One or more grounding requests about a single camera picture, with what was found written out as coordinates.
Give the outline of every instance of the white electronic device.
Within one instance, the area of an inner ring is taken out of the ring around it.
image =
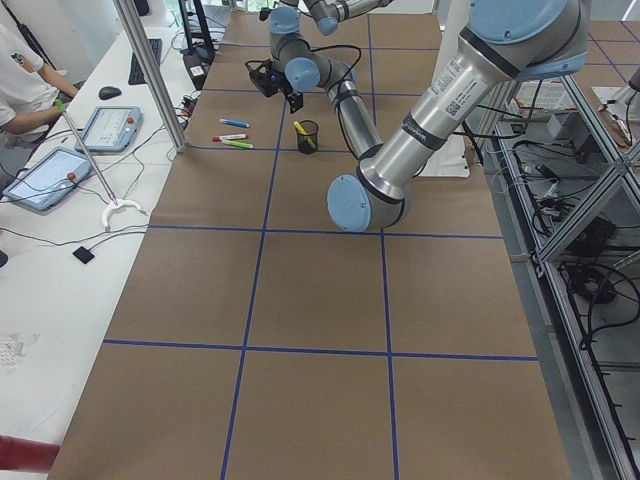
[[[141,121],[138,107],[98,107],[80,136],[90,152],[119,153],[131,143]],[[77,143],[75,149],[82,151]]]
[[[44,211],[71,192],[91,169],[84,155],[57,147],[2,193],[17,205]]]

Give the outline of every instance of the computer mouse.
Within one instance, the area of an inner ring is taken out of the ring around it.
[[[118,87],[102,87],[98,92],[100,100],[109,100],[110,98],[117,97],[118,95],[122,95],[122,90]]]

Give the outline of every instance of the white desk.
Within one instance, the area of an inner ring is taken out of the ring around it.
[[[175,31],[147,29],[149,38],[162,38],[163,58]],[[103,168],[120,160],[162,125],[148,87],[127,84],[130,58],[131,47],[121,34],[69,107],[78,127],[84,126],[99,104],[141,108],[143,121],[135,144],[122,155],[97,157]],[[193,85],[177,51],[169,52],[161,71],[174,105],[179,105],[182,96],[193,91]],[[105,85],[117,86],[123,94],[101,102],[97,92]],[[67,128],[61,119],[51,133]],[[63,137],[52,140],[36,152],[33,161],[56,145],[72,148],[74,143],[71,137],[64,143]],[[167,153],[171,147],[167,133],[161,131],[138,151],[145,171],[129,197],[149,213],[169,173]],[[129,157],[108,168],[105,176],[116,194],[124,195],[140,170],[140,164]],[[105,196],[95,176],[83,186]],[[0,228],[56,242],[80,239],[103,231],[100,216],[104,207],[95,195],[79,190],[44,215],[4,203],[0,204]],[[112,215],[111,228],[142,225],[148,220],[148,216],[127,208]],[[84,265],[72,256],[79,245],[52,247],[6,232],[0,235],[0,249],[9,255],[7,265],[0,268],[0,334],[37,335],[32,345],[24,347],[17,367],[0,366],[0,434],[62,442],[142,237],[127,235],[105,242],[96,249],[96,258]],[[82,245],[89,247],[98,240]],[[0,480],[43,477],[0,472]]]

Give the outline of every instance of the keyboard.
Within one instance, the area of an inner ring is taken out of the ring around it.
[[[153,52],[153,56],[156,57],[156,61],[158,65],[160,65],[160,56],[162,55],[162,39],[160,38],[150,38],[149,45],[151,46],[151,51]],[[129,85],[141,85],[143,83],[147,83],[144,79],[144,73],[142,73],[142,68],[140,67],[140,62],[136,58],[136,54],[131,54],[131,69],[129,70]]]

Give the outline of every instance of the red cup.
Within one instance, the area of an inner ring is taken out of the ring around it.
[[[0,470],[48,473],[60,447],[0,435]]]

